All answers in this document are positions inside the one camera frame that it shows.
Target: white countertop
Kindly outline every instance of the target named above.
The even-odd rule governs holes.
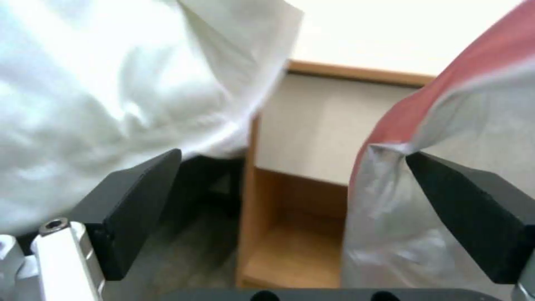
[[[521,0],[286,0],[304,12],[292,60],[438,75]]]

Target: wooden shelf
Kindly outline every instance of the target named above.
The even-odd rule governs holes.
[[[244,268],[250,285],[338,288],[343,220],[291,213],[259,243]]]

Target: white cloth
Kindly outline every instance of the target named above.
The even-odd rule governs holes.
[[[282,0],[1,1],[0,233],[170,148],[244,148],[300,21]]]

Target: wooden cabinet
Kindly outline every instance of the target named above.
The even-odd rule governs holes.
[[[336,288],[356,154],[414,88],[290,74],[252,126],[239,287]]]

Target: wooden trim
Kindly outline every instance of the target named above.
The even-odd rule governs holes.
[[[279,218],[280,211],[277,187],[280,178],[276,174],[263,172],[255,167],[258,127],[260,117],[251,125],[249,149],[247,151],[244,188],[238,245],[238,267],[236,269],[236,286],[244,288],[243,269],[256,251],[259,243]]]
[[[318,76],[369,80],[384,82],[388,84],[409,86],[424,86],[430,83],[433,79],[435,79],[434,76],[428,76],[423,74],[364,69],[302,61],[291,61],[288,70],[291,72],[312,74]]]

